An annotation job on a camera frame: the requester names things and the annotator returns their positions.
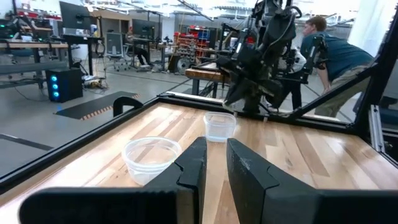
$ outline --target metal bracket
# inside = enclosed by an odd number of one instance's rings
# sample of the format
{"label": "metal bracket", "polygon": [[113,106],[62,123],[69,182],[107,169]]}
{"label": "metal bracket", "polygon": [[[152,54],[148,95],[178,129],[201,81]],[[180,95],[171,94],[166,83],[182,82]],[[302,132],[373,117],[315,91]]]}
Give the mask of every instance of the metal bracket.
{"label": "metal bracket", "polygon": [[175,96],[173,93],[161,93],[157,95],[156,97],[168,97],[168,96]]}
{"label": "metal bracket", "polygon": [[142,108],[144,105],[131,97],[120,96],[113,102],[113,117],[123,114],[123,106],[133,106],[134,109]]}
{"label": "metal bracket", "polygon": [[386,152],[386,148],[384,147],[383,132],[380,120],[380,110],[378,105],[371,105],[371,109],[369,111],[369,125],[372,147],[377,152]]}

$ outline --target clear plastic cup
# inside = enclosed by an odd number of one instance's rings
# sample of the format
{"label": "clear plastic cup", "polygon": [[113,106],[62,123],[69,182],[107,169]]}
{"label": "clear plastic cup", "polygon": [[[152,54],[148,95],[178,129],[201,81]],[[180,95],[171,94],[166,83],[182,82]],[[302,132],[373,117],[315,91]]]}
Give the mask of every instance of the clear plastic cup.
{"label": "clear plastic cup", "polygon": [[206,139],[209,141],[225,142],[234,134],[236,118],[229,113],[207,112],[203,120],[206,126]]}
{"label": "clear plastic cup", "polygon": [[146,137],[127,143],[122,158],[132,179],[139,185],[146,185],[168,168],[181,151],[181,146],[173,140]]}

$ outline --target desk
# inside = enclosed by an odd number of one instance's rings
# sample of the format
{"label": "desk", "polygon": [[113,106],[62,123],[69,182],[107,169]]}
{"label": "desk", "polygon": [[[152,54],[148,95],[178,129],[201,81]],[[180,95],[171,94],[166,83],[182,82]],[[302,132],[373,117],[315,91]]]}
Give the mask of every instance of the desk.
{"label": "desk", "polygon": [[[47,49],[49,47],[48,44],[43,43],[43,42],[23,42],[22,40],[9,40],[9,45],[10,48],[32,48],[32,49],[39,49],[39,48],[45,48]],[[7,44],[5,43],[0,43],[0,48],[6,48]],[[54,49],[66,49],[68,48],[67,44],[62,44],[59,42],[56,43],[51,43],[51,47]]]}
{"label": "desk", "polygon": [[164,44],[158,44],[157,45],[157,48],[158,49],[160,49],[160,52],[161,52],[161,63],[162,63],[162,71],[163,72],[166,72],[167,71],[167,69],[166,69],[166,67],[165,67],[165,64],[166,64],[166,61],[165,61],[165,58],[166,58],[166,53],[165,53],[165,50],[166,50],[166,48],[176,48],[176,47],[178,47],[177,45],[164,45]]}
{"label": "desk", "polygon": [[[205,113],[167,103],[154,104],[1,195],[0,220],[17,224],[21,202],[47,187],[138,187],[121,158],[124,145],[132,139],[163,136],[177,141],[185,150],[204,135]],[[357,136],[238,118],[234,138],[315,188],[398,189],[398,170]],[[208,142],[207,148],[203,223],[239,223],[227,174],[226,144]]]}
{"label": "desk", "polygon": [[0,75],[8,75],[13,73],[24,73],[24,72],[36,72],[37,80],[27,80],[26,82],[21,82],[20,84],[9,84],[9,85],[1,85],[0,88],[9,88],[15,87],[19,85],[30,85],[33,83],[38,83],[39,88],[42,88],[42,71],[49,70],[54,68],[63,68],[66,67],[66,63],[64,62],[64,53],[63,49],[67,49],[67,44],[62,44],[60,42],[51,43],[51,47],[53,49],[58,50],[59,62],[40,62],[39,49],[47,49],[49,48],[49,44],[43,42],[24,42],[22,40],[7,40],[8,44],[0,43],[0,49],[6,49],[9,47],[10,49],[19,49],[19,48],[29,48],[33,50],[34,62],[35,63],[27,63],[27,64],[19,64],[19,65],[0,65]]}
{"label": "desk", "polygon": [[[29,29],[29,30],[30,30],[30,27],[29,27],[29,26],[22,26],[22,28],[23,28],[23,29]],[[41,30],[41,31],[52,31],[51,28],[36,27],[36,26],[34,26],[34,28],[35,28],[36,30]]]}
{"label": "desk", "polygon": [[79,36],[79,35],[68,35],[64,34],[62,36],[66,42],[68,43],[68,62],[69,68],[73,66],[73,57],[72,57],[72,44],[87,44],[88,52],[88,73],[91,76],[94,76],[93,73],[93,44],[98,43],[102,38],[100,37],[91,37],[91,36]]}
{"label": "desk", "polygon": [[[210,62],[199,65],[199,67],[217,69],[217,64],[215,62]],[[216,98],[218,83],[223,82],[223,76],[220,72],[189,68],[186,69],[185,76],[192,79],[192,95],[199,95],[199,82],[200,80],[206,80],[208,82],[213,82],[213,98]],[[229,82],[228,77],[225,77],[225,82]]]}
{"label": "desk", "polygon": [[149,62],[147,62],[147,63],[150,63],[150,43],[153,42],[153,41],[155,41],[155,40],[144,39],[144,38],[136,38],[136,37],[129,41],[128,44],[132,46],[131,47],[132,60],[131,60],[130,67],[137,68],[136,64],[135,64],[135,60],[134,60],[134,58],[135,58],[134,48],[135,48],[136,44],[141,44],[141,45],[146,45],[147,46],[148,60],[149,60]]}

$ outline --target floor mat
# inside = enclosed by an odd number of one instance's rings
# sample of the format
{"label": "floor mat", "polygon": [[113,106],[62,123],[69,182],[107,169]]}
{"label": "floor mat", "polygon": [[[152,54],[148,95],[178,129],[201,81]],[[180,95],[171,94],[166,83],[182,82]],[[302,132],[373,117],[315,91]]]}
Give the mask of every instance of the floor mat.
{"label": "floor mat", "polygon": [[129,96],[131,98],[139,97],[137,93],[119,91],[86,103],[72,106],[71,108],[58,111],[55,114],[73,119],[87,120],[96,115],[104,113],[105,111],[111,110],[113,108],[113,102],[120,96]]}

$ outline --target wooden table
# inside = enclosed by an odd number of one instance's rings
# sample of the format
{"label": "wooden table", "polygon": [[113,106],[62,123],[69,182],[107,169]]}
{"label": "wooden table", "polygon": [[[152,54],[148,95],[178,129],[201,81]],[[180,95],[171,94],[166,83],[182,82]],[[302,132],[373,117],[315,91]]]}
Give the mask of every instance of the wooden table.
{"label": "wooden table", "polygon": [[[8,40],[10,48],[32,48],[32,49],[47,49],[49,48],[49,45],[43,42],[24,42],[22,40]],[[7,44],[5,43],[0,43],[0,48],[6,48]],[[55,49],[66,49],[68,48],[67,44],[61,44],[61,43],[56,43],[56,44],[51,44],[52,48]]]}
{"label": "wooden table", "polygon": [[[205,112],[157,103],[2,195],[0,220],[18,223],[21,202],[46,187],[139,187],[121,158],[124,145],[132,139],[162,136],[186,149],[204,135]],[[234,137],[319,189],[398,189],[398,170],[356,136],[238,118]],[[226,144],[208,142],[207,155],[203,223],[239,223],[226,169]]]}
{"label": "wooden table", "polygon": [[[33,26],[34,26],[34,28],[35,28],[36,30],[41,30],[41,31],[52,31],[52,28],[36,27],[35,25],[33,25]],[[29,26],[22,26],[22,28],[23,28],[23,29],[28,29],[28,30],[30,30],[30,27],[29,27]]]}
{"label": "wooden table", "polygon": [[[217,68],[215,62],[205,63],[201,65],[203,68]],[[218,83],[223,82],[223,76],[220,72],[211,72],[194,68],[186,69],[185,76],[192,79],[192,95],[199,95],[199,82],[205,80],[213,82],[213,98],[216,98]],[[225,77],[225,82],[229,82],[229,78]]]}

